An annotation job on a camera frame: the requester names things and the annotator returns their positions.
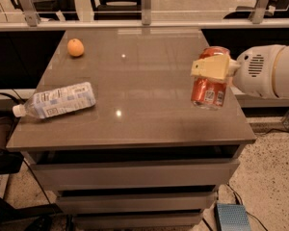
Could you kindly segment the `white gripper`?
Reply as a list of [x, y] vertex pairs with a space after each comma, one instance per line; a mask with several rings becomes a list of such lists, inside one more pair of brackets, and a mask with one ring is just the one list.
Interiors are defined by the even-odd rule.
[[[285, 48], [284, 45], [274, 44], [255, 46], [243, 52], [237, 63], [232, 83], [244, 94], [277, 99], [273, 87], [273, 69], [278, 54]], [[229, 69], [228, 55], [213, 55], [193, 61], [191, 75], [224, 82]]]

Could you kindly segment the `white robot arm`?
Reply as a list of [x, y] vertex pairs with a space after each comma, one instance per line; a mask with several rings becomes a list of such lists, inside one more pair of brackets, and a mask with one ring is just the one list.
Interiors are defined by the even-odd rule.
[[289, 46], [255, 46], [236, 60], [214, 53], [193, 61], [191, 75], [216, 81], [231, 77], [233, 85], [249, 96], [289, 100]]

